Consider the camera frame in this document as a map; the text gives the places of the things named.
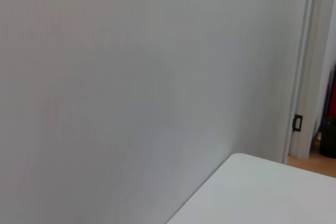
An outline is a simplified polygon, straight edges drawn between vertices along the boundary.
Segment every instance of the white door frame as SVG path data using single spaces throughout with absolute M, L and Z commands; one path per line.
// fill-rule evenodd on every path
M 287 162 L 287 155 L 289 153 L 289 147 L 291 143 L 292 120 L 296 113 L 296 109 L 297 109 L 298 102 L 299 102 L 299 93 L 300 93 L 300 87 L 301 87 L 302 75 L 303 75 L 302 74 L 303 65 L 304 65 L 304 60 L 305 60 L 306 51 L 307 51 L 306 50 L 307 44 L 308 44 L 310 17 L 311 17 L 311 12 L 312 12 L 311 10 L 312 10 L 312 0 L 306 0 L 306 10 L 305 10 L 305 16 L 303 19 L 301 40 L 300 40 L 300 46 L 299 46 L 299 51 L 298 51 L 299 57 L 297 61 L 296 78 L 294 79 L 294 84 L 293 84 L 293 93 L 292 93 L 287 133 L 286 133 L 286 139 L 285 139 L 285 152 L 282 158 L 282 163 L 284 164 Z
M 290 144 L 289 153 L 298 158 L 309 158 L 311 141 L 318 129 L 319 122 L 315 122 L 317 97 L 321 79 L 322 64 L 325 47 L 329 34 L 330 20 L 334 0 L 314 0 L 312 21 L 306 46 L 305 61 L 301 69 L 301 85 L 296 87 L 294 107 L 298 114 L 303 115 L 301 132 L 288 132 Z

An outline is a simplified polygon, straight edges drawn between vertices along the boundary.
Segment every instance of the wall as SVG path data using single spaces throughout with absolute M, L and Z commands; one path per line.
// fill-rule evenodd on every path
M 0 0 L 2 223 L 164 223 L 281 161 L 305 0 Z
M 330 70 L 333 69 L 332 47 L 327 41 L 333 18 L 334 0 L 314 0 L 310 37 L 297 113 L 303 115 L 301 132 L 293 133 L 290 154 L 308 158 L 311 140 L 315 135 L 322 115 L 324 97 Z

